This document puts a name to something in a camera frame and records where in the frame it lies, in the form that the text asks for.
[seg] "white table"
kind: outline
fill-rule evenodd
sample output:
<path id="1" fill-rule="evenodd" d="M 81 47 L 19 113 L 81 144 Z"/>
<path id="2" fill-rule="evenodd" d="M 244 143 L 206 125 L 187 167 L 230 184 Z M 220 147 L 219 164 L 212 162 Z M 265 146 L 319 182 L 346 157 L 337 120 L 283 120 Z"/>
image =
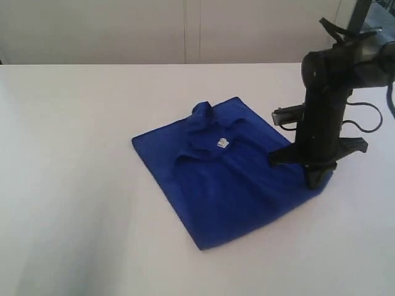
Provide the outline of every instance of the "white table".
<path id="1" fill-rule="evenodd" d="M 1 67 L 0 295 L 394 295 L 385 89 L 355 91 L 385 122 L 364 135 L 366 154 L 339 162 L 323 194 L 198 250 L 130 139 L 233 96 L 271 123 L 274 109 L 304 100 L 300 65 Z M 364 107 L 346 117 L 378 121 Z"/>

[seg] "black cable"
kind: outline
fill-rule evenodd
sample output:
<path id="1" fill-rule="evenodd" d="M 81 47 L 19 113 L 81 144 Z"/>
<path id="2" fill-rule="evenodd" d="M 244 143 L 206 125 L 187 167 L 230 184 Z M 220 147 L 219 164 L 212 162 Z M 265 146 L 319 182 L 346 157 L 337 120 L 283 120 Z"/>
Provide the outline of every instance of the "black cable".
<path id="1" fill-rule="evenodd" d="M 379 108 L 377 108 L 376 106 L 374 106 L 371 103 L 367 103 L 367 102 L 358 102 L 358 103 L 346 103 L 347 105 L 350 106 L 369 106 L 373 109 L 375 109 L 379 114 L 380 114 L 380 123 L 378 124 L 378 126 L 376 126 L 374 129 L 364 129 L 361 128 L 360 125 L 358 123 L 356 123 L 354 120 L 344 120 L 343 124 L 345 123 L 351 123 L 353 125 L 355 125 L 361 132 L 363 133 L 374 133 L 375 131 L 377 131 L 379 128 L 381 128 L 381 125 L 383 124 L 383 115 L 381 114 Z"/>
<path id="2" fill-rule="evenodd" d="M 296 131 L 296 128 L 285 128 L 283 125 L 279 125 L 279 127 L 285 131 Z"/>
<path id="3" fill-rule="evenodd" d="M 393 77 L 388 76 L 388 87 L 387 87 L 387 105 L 389 111 L 391 111 L 393 117 L 395 118 L 395 106 L 393 101 Z"/>

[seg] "blue shirt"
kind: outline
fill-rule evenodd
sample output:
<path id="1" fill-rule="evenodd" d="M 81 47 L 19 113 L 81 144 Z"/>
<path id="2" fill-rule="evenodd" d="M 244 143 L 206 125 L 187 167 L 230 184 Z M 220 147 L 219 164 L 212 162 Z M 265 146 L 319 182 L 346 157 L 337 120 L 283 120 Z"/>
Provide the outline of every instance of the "blue shirt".
<path id="1" fill-rule="evenodd" d="M 184 120 L 132 139 L 196 245 L 208 249 L 251 232 L 320 193 L 302 167 L 270 167 L 289 142 L 238 97 L 195 106 Z"/>

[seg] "folded blue shirt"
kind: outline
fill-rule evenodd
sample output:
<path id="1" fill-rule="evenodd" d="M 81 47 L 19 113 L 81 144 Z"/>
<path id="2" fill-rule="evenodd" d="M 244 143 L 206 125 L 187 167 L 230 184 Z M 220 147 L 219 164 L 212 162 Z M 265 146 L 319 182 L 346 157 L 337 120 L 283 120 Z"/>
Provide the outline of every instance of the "folded blue shirt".
<path id="1" fill-rule="evenodd" d="M 236 239 L 319 194 L 300 165 L 270 167 L 289 144 L 238 97 L 132 139 L 199 249 Z"/>

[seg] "table surface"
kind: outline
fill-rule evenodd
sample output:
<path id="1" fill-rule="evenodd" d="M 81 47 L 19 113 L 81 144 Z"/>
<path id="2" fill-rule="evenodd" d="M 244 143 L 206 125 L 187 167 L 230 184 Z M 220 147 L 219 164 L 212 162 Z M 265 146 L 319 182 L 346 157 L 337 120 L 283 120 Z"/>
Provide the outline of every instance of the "table surface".
<path id="1" fill-rule="evenodd" d="M 0 68 L 0 294 L 393 295 L 395 120 L 318 197 L 199 251 L 133 150 L 133 136 L 233 96 L 271 122 L 304 100 L 300 64 Z M 346 118 L 373 128 L 374 110 Z M 294 134 L 279 129 L 288 139 Z M 343 136 L 359 136 L 345 125 Z"/>

